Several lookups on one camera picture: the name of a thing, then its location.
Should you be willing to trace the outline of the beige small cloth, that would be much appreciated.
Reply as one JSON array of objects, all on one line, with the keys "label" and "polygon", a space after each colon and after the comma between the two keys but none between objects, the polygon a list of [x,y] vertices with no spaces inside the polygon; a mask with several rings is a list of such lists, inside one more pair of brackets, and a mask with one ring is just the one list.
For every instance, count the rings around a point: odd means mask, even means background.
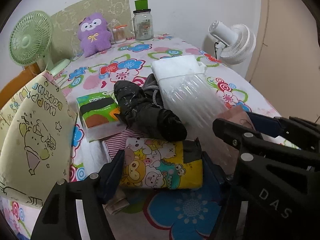
[{"label": "beige small cloth", "polygon": [[103,205],[104,210],[107,211],[111,215],[115,215],[119,213],[121,210],[129,206],[129,202],[127,201],[126,195],[121,188],[117,188],[114,196],[107,202],[107,204]]}]

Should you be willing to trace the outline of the yellow cartoon fabric storage box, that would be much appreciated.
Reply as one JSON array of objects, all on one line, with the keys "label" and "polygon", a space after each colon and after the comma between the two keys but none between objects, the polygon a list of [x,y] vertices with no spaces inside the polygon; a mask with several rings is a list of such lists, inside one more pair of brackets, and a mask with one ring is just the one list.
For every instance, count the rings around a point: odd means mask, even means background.
[{"label": "yellow cartoon fabric storage box", "polygon": [[47,71],[32,79],[1,149],[1,196],[41,208],[69,179],[77,114]]}]

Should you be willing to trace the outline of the yellow cartoon tissue pack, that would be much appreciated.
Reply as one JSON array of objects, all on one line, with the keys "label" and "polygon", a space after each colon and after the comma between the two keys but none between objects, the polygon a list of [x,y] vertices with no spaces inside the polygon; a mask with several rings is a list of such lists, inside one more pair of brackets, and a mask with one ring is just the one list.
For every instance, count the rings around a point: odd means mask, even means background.
[{"label": "yellow cartoon tissue pack", "polygon": [[198,139],[167,142],[129,137],[122,188],[196,189],[203,184],[202,148]]}]

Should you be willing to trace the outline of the clear plastic pack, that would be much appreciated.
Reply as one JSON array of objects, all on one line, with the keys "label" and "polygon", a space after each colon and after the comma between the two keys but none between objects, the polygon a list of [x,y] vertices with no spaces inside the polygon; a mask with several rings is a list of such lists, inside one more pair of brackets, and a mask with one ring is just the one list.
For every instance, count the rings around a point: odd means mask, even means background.
[{"label": "clear plastic pack", "polygon": [[234,173],[238,151],[219,139],[213,122],[227,111],[204,75],[191,74],[162,78],[158,81],[165,108],[176,114],[185,125],[187,138],[199,139],[201,147],[225,174]]}]

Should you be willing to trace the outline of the green tissue pack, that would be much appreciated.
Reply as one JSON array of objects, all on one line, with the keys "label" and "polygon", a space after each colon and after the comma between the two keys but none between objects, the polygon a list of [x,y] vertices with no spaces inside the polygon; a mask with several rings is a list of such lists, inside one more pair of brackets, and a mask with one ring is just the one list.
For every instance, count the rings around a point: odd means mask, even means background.
[{"label": "green tissue pack", "polygon": [[119,119],[120,108],[107,92],[76,98],[80,122],[88,142],[119,134],[126,125]]}]

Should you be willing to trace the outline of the black plastic bundle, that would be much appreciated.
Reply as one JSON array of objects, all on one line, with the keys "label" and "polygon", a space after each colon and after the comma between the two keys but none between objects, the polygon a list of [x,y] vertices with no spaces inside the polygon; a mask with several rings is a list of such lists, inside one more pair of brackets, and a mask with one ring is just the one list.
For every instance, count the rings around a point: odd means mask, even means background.
[{"label": "black plastic bundle", "polygon": [[153,104],[142,89],[131,81],[114,84],[114,96],[120,108],[118,117],[127,127],[138,130],[152,139],[168,142],[183,141],[187,129],[171,110]]}]

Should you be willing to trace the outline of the white tissue pack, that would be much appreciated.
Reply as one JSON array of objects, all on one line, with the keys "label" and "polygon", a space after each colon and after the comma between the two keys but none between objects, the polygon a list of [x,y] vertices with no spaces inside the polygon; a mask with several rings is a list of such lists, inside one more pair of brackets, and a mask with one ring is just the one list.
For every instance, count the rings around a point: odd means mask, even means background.
[{"label": "white tissue pack", "polygon": [[194,55],[160,59],[151,63],[152,72],[160,86],[166,82],[177,83],[185,76],[204,74],[206,65],[196,60]]}]

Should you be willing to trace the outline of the pink paper bag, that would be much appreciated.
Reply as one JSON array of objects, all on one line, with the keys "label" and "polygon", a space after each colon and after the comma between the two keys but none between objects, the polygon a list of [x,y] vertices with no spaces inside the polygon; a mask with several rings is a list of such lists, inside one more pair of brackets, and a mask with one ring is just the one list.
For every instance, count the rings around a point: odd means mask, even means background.
[{"label": "pink paper bag", "polygon": [[242,109],[241,106],[233,107],[223,113],[218,114],[216,117],[228,120],[230,122],[245,126],[250,129],[255,129],[248,114]]}]

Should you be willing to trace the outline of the floral tablecloth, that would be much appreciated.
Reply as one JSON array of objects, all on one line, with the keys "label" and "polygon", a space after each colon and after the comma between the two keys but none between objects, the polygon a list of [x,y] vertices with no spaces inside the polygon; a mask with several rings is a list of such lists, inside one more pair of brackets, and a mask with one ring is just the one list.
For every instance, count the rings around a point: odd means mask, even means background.
[{"label": "floral tablecloth", "polygon": [[[188,44],[180,38],[163,34],[152,41],[129,40],[115,45],[108,52],[84,58],[75,57],[71,64],[55,77],[67,100],[75,103],[82,95],[107,91],[113,96],[113,85],[116,77],[124,74],[128,80],[142,86],[151,74],[151,63],[155,60],[176,56],[194,55],[196,60],[207,66],[206,80],[222,103],[227,108],[241,106],[244,111],[254,112],[269,117],[280,116],[275,108],[244,78],[235,71],[221,64],[214,56]],[[27,93],[24,86],[21,91],[1,110],[1,137],[7,132],[23,97]],[[70,168],[71,181],[84,180],[90,173],[88,161],[84,161],[84,130],[80,121],[75,126],[74,142]],[[129,191],[124,207],[107,220],[116,239],[207,239],[209,237],[220,206],[218,205],[219,187],[211,176],[209,186],[205,182],[199,190],[165,191],[152,190]],[[82,239],[90,239],[86,232],[86,220],[80,200],[75,201],[78,208],[78,226],[69,232],[61,231],[58,224],[49,225],[52,229],[43,232],[40,239],[68,239],[82,230]],[[15,200],[1,197],[1,211],[18,239],[29,239],[35,230],[40,209],[28,207]]]}]

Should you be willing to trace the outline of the red striped white cloth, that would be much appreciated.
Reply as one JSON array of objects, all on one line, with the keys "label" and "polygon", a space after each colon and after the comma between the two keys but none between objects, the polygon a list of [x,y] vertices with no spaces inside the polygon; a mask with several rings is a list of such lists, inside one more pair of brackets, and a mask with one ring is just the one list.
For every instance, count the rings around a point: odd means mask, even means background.
[{"label": "red striped white cloth", "polygon": [[148,138],[142,132],[127,128],[125,131],[113,135],[101,142],[107,162],[110,163],[119,150],[125,151],[124,166],[129,165],[133,160],[144,160],[151,154],[150,146],[146,144]]}]

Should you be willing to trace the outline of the white desk fan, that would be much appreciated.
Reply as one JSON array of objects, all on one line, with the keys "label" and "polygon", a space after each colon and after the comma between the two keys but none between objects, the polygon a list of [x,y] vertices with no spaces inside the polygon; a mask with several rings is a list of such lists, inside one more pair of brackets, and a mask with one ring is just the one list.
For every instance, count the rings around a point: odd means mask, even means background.
[{"label": "white desk fan", "polygon": [[217,40],[214,45],[217,59],[229,65],[245,61],[256,46],[255,34],[244,24],[228,27],[221,21],[214,21],[208,32]]}]

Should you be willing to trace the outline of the wooden chair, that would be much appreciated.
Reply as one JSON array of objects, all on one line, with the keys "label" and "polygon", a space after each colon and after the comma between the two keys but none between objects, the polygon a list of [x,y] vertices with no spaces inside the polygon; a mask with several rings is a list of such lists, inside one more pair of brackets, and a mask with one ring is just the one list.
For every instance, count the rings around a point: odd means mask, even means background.
[{"label": "wooden chair", "polygon": [[24,85],[40,74],[40,72],[41,71],[37,63],[26,66],[18,76],[13,78],[1,90],[0,108],[2,108]]}]

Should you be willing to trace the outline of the green desk fan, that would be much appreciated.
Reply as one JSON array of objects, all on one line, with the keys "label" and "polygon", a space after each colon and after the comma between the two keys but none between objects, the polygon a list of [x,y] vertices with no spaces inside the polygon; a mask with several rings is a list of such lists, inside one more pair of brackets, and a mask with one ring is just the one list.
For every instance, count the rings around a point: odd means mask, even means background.
[{"label": "green desk fan", "polygon": [[18,65],[37,64],[40,71],[47,70],[56,76],[69,64],[69,59],[54,63],[51,56],[53,24],[49,15],[36,10],[24,15],[10,34],[9,54]]}]

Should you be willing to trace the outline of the glass jar green lid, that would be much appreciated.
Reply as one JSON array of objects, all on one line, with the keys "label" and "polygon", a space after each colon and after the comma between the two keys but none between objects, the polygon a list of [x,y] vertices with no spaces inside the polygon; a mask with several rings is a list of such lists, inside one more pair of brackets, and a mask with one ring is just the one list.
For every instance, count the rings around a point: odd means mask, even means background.
[{"label": "glass jar green lid", "polygon": [[132,25],[135,38],[140,41],[153,39],[153,22],[148,0],[136,0]]}]

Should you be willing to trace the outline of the beige patterned cardboard panel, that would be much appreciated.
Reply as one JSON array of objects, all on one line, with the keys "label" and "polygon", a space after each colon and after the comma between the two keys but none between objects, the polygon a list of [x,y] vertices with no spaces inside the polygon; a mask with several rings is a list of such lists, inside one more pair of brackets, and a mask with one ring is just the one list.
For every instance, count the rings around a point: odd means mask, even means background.
[{"label": "beige patterned cardboard panel", "polygon": [[99,12],[112,29],[131,24],[129,0],[82,0],[51,16],[53,38],[50,53],[54,62],[70,59],[82,50],[78,39],[79,23],[92,13]]}]

